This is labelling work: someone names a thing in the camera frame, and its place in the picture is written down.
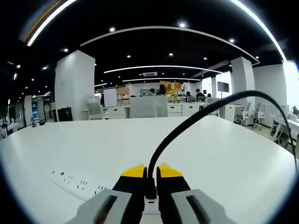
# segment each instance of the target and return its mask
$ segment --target ceiling light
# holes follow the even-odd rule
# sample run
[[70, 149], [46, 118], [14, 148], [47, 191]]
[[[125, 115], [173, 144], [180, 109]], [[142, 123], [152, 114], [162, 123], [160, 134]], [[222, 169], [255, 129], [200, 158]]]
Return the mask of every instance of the ceiling light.
[[148, 65], [148, 66], [137, 66], [137, 67], [129, 67], [129, 68], [122, 68], [122, 69], [115, 69], [115, 70], [110, 70], [110, 71], [104, 71], [104, 73], [109, 73], [109, 72], [114, 72], [114, 71], [122, 71], [122, 70], [128, 70], [128, 69], [161, 68], [161, 67], [167, 67], [167, 68], [184, 68], [184, 69], [199, 69], [199, 70], [205, 70], [205, 71], [213, 71], [213, 72], [216, 72], [216, 73], [223, 73], [221, 71], [216, 71], [216, 70], [211, 70], [211, 69], [204, 69], [204, 68], [190, 67], [190, 66], [181, 66], [181, 65]]
[[184, 28], [186, 26], [186, 24], [184, 24], [183, 22], [181, 22], [180, 24], [179, 24], [179, 27], [181, 27], [181, 28]]
[[140, 78], [140, 79], [123, 80], [123, 82], [132, 82], [132, 81], [141, 81], [141, 80], [159, 80], [159, 79], [200, 81], [200, 79], [195, 79], [195, 78]]
[[94, 87], [102, 86], [102, 85], [107, 85], [107, 83], [103, 83], [103, 84], [95, 85]]
[[260, 18], [257, 17], [257, 15], [255, 15], [249, 8], [247, 8], [244, 4], [242, 4], [240, 1], [238, 0], [230, 0], [231, 2], [233, 2], [234, 4], [236, 4], [239, 8], [241, 8], [243, 11], [245, 11], [252, 19], [254, 19], [258, 25], [266, 32], [266, 34], [269, 36], [269, 38], [272, 40], [272, 42], [274, 43], [274, 45], [276, 46], [277, 50], [279, 51], [282, 59], [284, 61], [287, 61], [284, 52], [282, 51], [279, 43], [277, 42], [277, 40], [275, 39], [275, 37], [273, 36], [273, 34], [271, 33], [271, 31], [266, 27], [266, 25], [260, 20]]
[[32, 35], [31, 39], [29, 40], [27, 46], [31, 46], [33, 42], [36, 40], [36, 38], [40, 35], [42, 30], [59, 14], [61, 13], [65, 8], [67, 8], [70, 4], [75, 2], [76, 0], [68, 0], [64, 4], [62, 4], [60, 7], [58, 7], [51, 15], [49, 15], [44, 22], [39, 26], [39, 28], [36, 30], [36, 32]]

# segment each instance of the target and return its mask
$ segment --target monitor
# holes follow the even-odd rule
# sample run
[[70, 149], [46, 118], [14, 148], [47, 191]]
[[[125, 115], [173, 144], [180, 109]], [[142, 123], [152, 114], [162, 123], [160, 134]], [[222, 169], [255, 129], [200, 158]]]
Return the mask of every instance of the monitor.
[[228, 83], [217, 82], [217, 86], [218, 86], [218, 91], [229, 92]]

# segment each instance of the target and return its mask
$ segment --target yellow machine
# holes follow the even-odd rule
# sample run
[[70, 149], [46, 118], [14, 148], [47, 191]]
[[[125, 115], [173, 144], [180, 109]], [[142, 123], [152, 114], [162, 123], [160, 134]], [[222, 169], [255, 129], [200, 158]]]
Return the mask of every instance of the yellow machine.
[[160, 85], [163, 85], [163, 87], [164, 87], [164, 90], [165, 90], [164, 96], [169, 94], [170, 99], [172, 99], [173, 101], [179, 101], [178, 95], [176, 94], [176, 92], [182, 91], [180, 83], [171, 83], [171, 82], [166, 82], [166, 81], [160, 81]]

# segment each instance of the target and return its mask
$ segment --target curved light strip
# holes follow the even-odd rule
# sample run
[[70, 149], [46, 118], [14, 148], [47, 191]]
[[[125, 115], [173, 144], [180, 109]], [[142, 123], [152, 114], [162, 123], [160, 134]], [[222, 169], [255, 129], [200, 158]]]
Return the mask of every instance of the curved light strip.
[[201, 31], [197, 31], [197, 30], [194, 30], [194, 29], [188, 29], [188, 28], [182, 28], [182, 27], [170, 27], [170, 26], [147, 26], [147, 27], [133, 27], [133, 28], [128, 28], [128, 29], [121, 29], [121, 30], [117, 30], [117, 31], [114, 31], [114, 32], [111, 32], [111, 33], [107, 33], [107, 34], [104, 34], [104, 35], [101, 35], [101, 36], [98, 36], [98, 37], [95, 37], [89, 41], [86, 41], [84, 42], [83, 44], [80, 44], [80, 47], [88, 44], [88, 43], [91, 43], [93, 41], [96, 41], [98, 39], [101, 39], [101, 38], [104, 38], [106, 36], [110, 36], [110, 35], [114, 35], [114, 34], [119, 34], [119, 33], [124, 33], [124, 32], [128, 32], [128, 31], [133, 31], [133, 30], [140, 30], [140, 29], [174, 29], [174, 30], [182, 30], [182, 31], [187, 31], [187, 32], [191, 32], [191, 33], [196, 33], [196, 34], [200, 34], [200, 35], [204, 35], [204, 36], [208, 36], [208, 37], [211, 37], [211, 38], [214, 38], [216, 40], [219, 40], [219, 41], [222, 41], [226, 44], [229, 44], [231, 46], [233, 46], [234, 48], [237, 48], [238, 50], [242, 51], [244, 54], [248, 55], [249, 57], [251, 57], [253, 60], [256, 61], [255, 64], [253, 65], [256, 65], [256, 64], [259, 64], [260, 61], [256, 59], [256, 57], [252, 56], [250, 53], [248, 53], [247, 51], [243, 50], [242, 48], [234, 45], [233, 43], [229, 42], [229, 41], [226, 41], [220, 37], [217, 37], [217, 36], [214, 36], [214, 35], [211, 35], [211, 34], [207, 34], [207, 33], [204, 33], [204, 32], [201, 32]]
[[107, 85], [107, 83], [103, 83], [103, 84], [95, 85], [94, 87], [101, 86], [101, 85]]
[[123, 80], [123, 82], [144, 81], [144, 80], [158, 80], [158, 79], [189, 80], [189, 81], [198, 81], [198, 82], [201, 81], [201, 79], [195, 79], [195, 78], [139, 78], [139, 79]]
[[36, 40], [36, 38], [40, 35], [42, 30], [59, 14], [61, 13], [65, 8], [67, 8], [70, 4], [74, 3], [77, 0], [68, 0], [64, 4], [62, 4], [60, 7], [58, 7], [48, 18], [45, 19], [45, 21], [40, 25], [40, 27], [36, 30], [36, 32], [32, 35], [30, 38], [27, 46], [31, 46], [33, 42]]
[[110, 71], [104, 71], [104, 73], [109, 73], [109, 72], [114, 72], [114, 71], [122, 71], [122, 70], [128, 70], [128, 69], [143, 69], [143, 68], [157, 68], [157, 67], [199, 69], [199, 70], [213, 71], [213, 72], [216, 72], [216, 73], [223, 73], [221, 71], [216, 71], [216, 70], [211, 70], [211, 69], [203, 69], [203, 68], [190, 67], [190, 66], [181, 66], [181, 65], [148, 65], [148, 66], [136, 66], [136, 67], [128, 67], [128, 68], [122, 68], [122, 69], [114, 69], [114, 70], [110, 70]]
[[233, 2], [234, 4], [236, 4], [239, 8], [241, 8], [243, 11], [245, 11], [252, 19], [255, 20], [255, 22], [258, 23], [258, 25], [260, 25], [260, 27], [266, 32], [266, 34], [269, 36], [269, 38], [272, 40], [272, 42], [274, 43], [275, 47], [277, 48], [277, 50], [279, 51], [282, 59], [286, 62], [287, 59], [285, 57], [284, 52], [282, 51], [279, 43], [277, 42], [277, 40], [275, 39], [275, 37], [273, 36], [273, 34], [271, 33], [271, 31], [266, 27], [266, 25], [260, 20], [260, 18], [258, 18], [257, 15], [255, 15], [249, 8], [247, 8], [244, 4], [242, 4], [240, 1], [238, 0], [230, 0], [231, 2]]

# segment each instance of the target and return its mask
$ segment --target floor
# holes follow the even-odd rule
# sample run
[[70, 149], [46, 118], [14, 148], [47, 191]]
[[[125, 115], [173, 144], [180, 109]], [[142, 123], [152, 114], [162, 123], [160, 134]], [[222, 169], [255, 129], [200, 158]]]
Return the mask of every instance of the floor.
[[[257, 134], [260, 134], [261, 136], [270, 139], [269, 137], [269, 131], [270, 128], [268, 127], [262, 127], [261, 130], [259, 130], [258, 127], [252, 128], [252, 126], [247, 127], [249, 130], [254, 131]], [[290, 153], [292, 153], [292, 147], [291, 147], [291, 142], [289, 141], [289, 144], [287, 145], [287, 147], [284, 147], [286, 150], [288, 150]], [[299, 159], [299, 152], [296, 151], [296, 157]]]

